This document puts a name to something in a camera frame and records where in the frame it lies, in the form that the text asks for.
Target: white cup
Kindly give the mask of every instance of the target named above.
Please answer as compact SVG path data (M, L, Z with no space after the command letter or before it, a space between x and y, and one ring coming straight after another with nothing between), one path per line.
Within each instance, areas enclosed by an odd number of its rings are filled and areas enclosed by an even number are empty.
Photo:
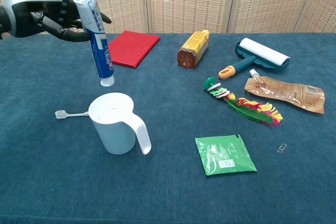
M96 98L89 107L89 116L105 146L112 154L124 154L138 139L141 151L152 148L143 120L133 114L133 100L126 94L108 93Z

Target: toothbrush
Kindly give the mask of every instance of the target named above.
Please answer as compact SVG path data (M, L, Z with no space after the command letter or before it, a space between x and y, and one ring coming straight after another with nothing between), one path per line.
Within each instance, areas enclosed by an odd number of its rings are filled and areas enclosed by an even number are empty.
M71 116L88 116L89 112L85 112L85 113L79 113L79 114L68 114L65 110L58 110L55 112L55 116L57 119L65 119L67 117L71 117Z

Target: red sponge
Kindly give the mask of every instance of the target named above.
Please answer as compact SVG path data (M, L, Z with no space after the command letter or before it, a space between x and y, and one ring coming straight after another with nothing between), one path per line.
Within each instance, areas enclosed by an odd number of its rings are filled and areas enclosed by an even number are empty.
M109 43L112 62L136 68L159 40L158 35L124 31Z

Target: green packet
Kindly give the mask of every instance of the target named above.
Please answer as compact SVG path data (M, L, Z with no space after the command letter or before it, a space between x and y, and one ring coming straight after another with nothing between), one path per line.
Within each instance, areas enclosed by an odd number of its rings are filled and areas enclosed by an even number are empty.
M200 137L195 141L207 176L257 171L240 135Z

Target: blue toothpaste tube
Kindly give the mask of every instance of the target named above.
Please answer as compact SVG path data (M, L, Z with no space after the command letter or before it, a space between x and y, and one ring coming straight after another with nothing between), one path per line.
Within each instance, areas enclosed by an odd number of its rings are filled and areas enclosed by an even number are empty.
M114 84L113 65L97 0L73 0L78 9L83 29L91 34L91 48L100 84L109 87Z

